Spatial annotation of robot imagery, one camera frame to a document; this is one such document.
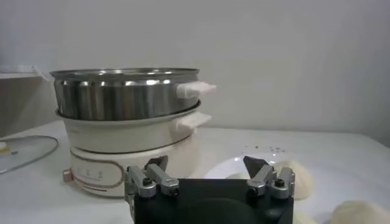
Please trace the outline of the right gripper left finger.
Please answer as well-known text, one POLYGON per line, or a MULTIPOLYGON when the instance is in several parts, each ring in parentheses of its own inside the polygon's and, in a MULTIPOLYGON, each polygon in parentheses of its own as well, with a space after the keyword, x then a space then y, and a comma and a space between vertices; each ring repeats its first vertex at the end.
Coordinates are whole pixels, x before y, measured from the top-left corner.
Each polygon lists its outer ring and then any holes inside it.
POLYGON ((165 170, 168 157, 161 156, 150 159, 143 169, 129 166, 124 182, 125 201, 132 201, 134 196, 152 198, 157 194, 157 188, 163 195, 177 197, 180 192, 179 180, 169 176, 165 170))

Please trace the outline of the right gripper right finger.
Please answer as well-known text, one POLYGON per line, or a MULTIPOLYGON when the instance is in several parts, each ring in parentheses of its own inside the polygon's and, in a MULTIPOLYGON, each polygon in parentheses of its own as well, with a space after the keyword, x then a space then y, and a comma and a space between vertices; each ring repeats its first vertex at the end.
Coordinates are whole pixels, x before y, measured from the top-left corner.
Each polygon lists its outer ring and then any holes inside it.
POLYGON ((258 198, 270 193, 272 198, 284 200, 294 196, 295 173, 289 167, 279 172, 263 159, 244 156, 244 165, 250 178, 246 181, 250 198, 258 198))

